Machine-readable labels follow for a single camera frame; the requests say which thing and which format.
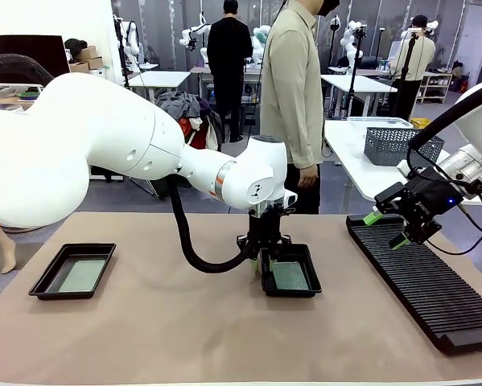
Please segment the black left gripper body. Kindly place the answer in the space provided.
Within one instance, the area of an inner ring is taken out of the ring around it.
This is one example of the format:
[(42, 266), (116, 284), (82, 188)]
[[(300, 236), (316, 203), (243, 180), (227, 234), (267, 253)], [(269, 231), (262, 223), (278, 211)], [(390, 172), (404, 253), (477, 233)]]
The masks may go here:
[(243, 249), (249, 241), (259, 248), (272, 248), (274, 245), (290, 244), (289, 235), (280, 232), (281, 218), (292, 213), (291, 208), (282, 206), (268, 207), (265, 211), (249, 209), (249, 230), (246, 235), (237, 237), (237, 247)]

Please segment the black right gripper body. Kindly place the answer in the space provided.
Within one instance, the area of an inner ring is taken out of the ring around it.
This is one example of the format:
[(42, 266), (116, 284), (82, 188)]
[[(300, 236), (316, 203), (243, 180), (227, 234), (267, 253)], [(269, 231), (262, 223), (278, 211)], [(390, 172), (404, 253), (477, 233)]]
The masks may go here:
[(408, 223), (427, 223), (463, 201), (459, 190), (441, 179), (433, 167), (427, 167), (405, 184), (408, 193), (403, 199), (403, 218)]

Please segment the person's left hand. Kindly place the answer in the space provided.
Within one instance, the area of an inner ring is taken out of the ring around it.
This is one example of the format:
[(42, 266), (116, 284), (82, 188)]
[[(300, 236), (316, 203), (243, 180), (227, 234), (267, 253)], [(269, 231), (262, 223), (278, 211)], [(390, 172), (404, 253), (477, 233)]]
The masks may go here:
[(312, 187), (317, 181), (318, 177), (318, 167), (316, 165), (300, 169), (298, 187), (303, 189)]

